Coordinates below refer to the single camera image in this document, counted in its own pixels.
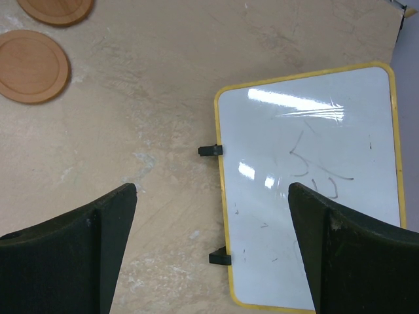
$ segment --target black plastic part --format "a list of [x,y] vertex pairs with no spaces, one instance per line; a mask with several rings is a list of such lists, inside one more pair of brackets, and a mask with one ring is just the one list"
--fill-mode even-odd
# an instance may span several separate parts
[[227,255],[226,247],[221,247],[215,252],[212,252],[211,254],[209,254],[209,257],[210,264],[217,264],[223,266],[231,265],[231,255]]
[[223,146],[217,144],[214,146],[201,146],[198,148],[198,153],[201,157],[220,156],[223,154]]
[[124,184],[0,237],[0,313],[108,314],[136,203],[135,185]]
[[317,314],[419,313],[419,234],[299,183],[288,202]]

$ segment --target marble surface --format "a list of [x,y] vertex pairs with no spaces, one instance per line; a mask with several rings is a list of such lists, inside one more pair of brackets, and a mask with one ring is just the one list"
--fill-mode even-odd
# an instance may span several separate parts
[[109,1],[68,29],[0,4],[0,33],[31,29],[73,77],[44,105],[0,97],[0,231],[88,203],[124,182],[139,200],[112,314],[259,313],[230,299],[213,98],[222,87],[379,60],[401,13],[383,0]]

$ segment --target wooden coaster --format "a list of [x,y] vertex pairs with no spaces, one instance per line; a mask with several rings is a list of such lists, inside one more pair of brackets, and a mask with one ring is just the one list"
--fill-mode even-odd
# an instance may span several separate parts
[[51,38],[24,30],[0,35],[0,94],[43,103],[65,88],[69,75],[67,56]]
[[94,0],[18,0],[34,19],[53,26],[71,26],[86,18]]

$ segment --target yellow frame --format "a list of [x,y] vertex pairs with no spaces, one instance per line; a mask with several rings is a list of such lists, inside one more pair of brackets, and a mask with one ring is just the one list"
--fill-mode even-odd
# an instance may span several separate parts
[[[217,130],[217,144],[222,145],[221,142],[221,128],[220,128],[220,119],[219,119],[219,106],[218,100],[220,95],[228,90],[237,90],[239,88],[247,88],[253,87],[258,85],[264,84],[271,84],[277,82],[283,82],[286,80],[297,80],[303,79],[306,77],[316,77],[319,75],[331,74],[331,73],[339,73],[344,71],[351,71],[356,69],[364,69],[367,67],[381,67],[385,70],[388,74],[389,82],[390,82],[390,101],[392,103],[392,116],[393,116],[393,137],[394,137],[394,149],[395,149],[395,163],[396,163],[396,170],[397,170],[397,187],[399,192],[399,212],[400,212],[400,225],[402,228],[407,228],[406,222],[406,209],[405,209],[405,190],[403,186],[403,167],[401,161],[401,144],[400,144],[400,131],[399,131],[399,115],[397,113],[397,94],[396,94],[396,87],[395,87],[395,75],[393,69],[382,62],[369,62],[369,63],[360,63],[357,65],[349,65],[346,67],[338,67],[336,69],[328,69],[322,71],[315,71],[297,75],[289,75],[287,77],[279,77],[279,78],[272,78],[270,80],[260,80],[257,82],[250,82],[244,84],[237,84],[232,86],[227,86],[220,89],[217,92],[217,95],[214,99],[214,107],[215,107],[215,127]],[[224,216],[224,232],[226,237],[226,248],[227,254],[231,254],[230,248],[230,233],[228,230],[228,216],[227,216],[227,199],[225,194],[225,181],[224,181],[224,165],[223,165],[223,157],[218,157],[219,168],[220,168],[220,180],[221,180],[221,190],[222,190],[222,200],[223,200],[223,216]],[[264,309],[269,311],[282,311],[288,313],[300,313],[300,314],[315,314],[314,311],[307,310],[307,309],[291,309],[286,307],[272,307],[272,306],[265,306],[265,305],[255,305],[255,304],[245,304],[240,302],[235,293],[234,293],[234,283],[233,283],[233,272],[232,266],[228,266],[228,281],[230,283],[230,294],[231,298],[236,302],[238,305],[242,307],[246,307],[248,309]]]

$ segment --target whiteboard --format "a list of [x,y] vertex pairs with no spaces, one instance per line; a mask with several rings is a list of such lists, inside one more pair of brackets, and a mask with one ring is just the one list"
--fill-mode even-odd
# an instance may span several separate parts
[[404,226],[393,80],[387,65],[374,63],[219,92],[215,115],[236,303],[314,310],[287,202],[293,182]]

